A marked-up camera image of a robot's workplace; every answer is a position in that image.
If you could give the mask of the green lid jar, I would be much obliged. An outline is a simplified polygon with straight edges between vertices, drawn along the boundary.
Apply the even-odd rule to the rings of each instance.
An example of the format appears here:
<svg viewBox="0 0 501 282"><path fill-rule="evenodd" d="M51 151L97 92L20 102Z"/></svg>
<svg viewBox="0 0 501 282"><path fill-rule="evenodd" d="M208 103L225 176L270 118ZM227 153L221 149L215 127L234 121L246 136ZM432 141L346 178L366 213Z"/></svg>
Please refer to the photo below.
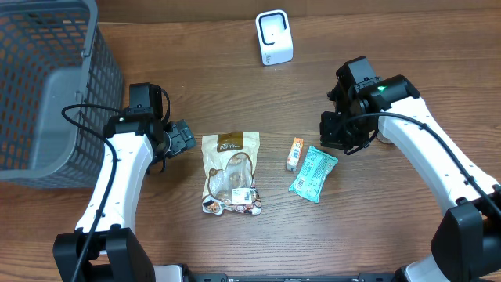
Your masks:
<svg viewBox="0 0 501 282"><path fill-rule="evenodd" d="M385 137L385 136L384 136L381 132L379 132L379 133L377 134L377 138L378 138L378 139L379 139L382 143L385 143L385 144L392 144L392 143L393 143L393 142L392 142L389 138Z"/></svg>

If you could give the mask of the beige snack bag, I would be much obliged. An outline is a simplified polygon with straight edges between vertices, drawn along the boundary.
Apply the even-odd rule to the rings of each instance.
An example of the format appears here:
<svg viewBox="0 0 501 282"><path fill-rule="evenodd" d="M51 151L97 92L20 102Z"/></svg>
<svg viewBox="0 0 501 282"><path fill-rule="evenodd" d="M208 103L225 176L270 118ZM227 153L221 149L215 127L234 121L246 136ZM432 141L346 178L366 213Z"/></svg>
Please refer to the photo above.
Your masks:
<svg viewBox="0 0 501 282"><path fill-rule="evenodd" d="M206 180L202 211L260 215L262 202L255 183L258 132L230 132L202 138Z"/></svg>

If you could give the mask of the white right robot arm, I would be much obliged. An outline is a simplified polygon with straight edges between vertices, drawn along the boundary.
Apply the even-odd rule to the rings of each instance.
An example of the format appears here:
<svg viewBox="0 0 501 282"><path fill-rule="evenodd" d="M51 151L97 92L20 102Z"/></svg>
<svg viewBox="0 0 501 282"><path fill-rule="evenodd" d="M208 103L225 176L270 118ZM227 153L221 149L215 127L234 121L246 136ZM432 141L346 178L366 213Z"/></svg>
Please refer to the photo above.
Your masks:
<svg viewBox="0 0 501 282"><path fill-rule="evenodd" d="M449 138L403 75L383 79L368 59L349 60L327 93L333 112L320 121L321 146L354 154L374 139L404 154L434 195L443 218L431 253L390 281L483 281L500 269L500 184Z"/></svg>

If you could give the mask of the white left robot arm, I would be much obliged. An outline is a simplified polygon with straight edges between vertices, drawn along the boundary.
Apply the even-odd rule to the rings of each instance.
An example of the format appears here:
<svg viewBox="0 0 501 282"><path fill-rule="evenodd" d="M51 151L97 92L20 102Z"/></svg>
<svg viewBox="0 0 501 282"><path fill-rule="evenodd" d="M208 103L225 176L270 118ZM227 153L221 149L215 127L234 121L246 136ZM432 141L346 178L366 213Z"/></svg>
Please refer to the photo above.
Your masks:
<svg viewBox="0 0 501 282"><path fill-rule="evenodd" d="M135 215L150 166L195 147L186 121L170 121L159 85L129 86L129 106L115 109L97 138L103 164L74 232L56 237L52 253L64 281L187 281L181 264L155 266L135 235Z"/></svg>

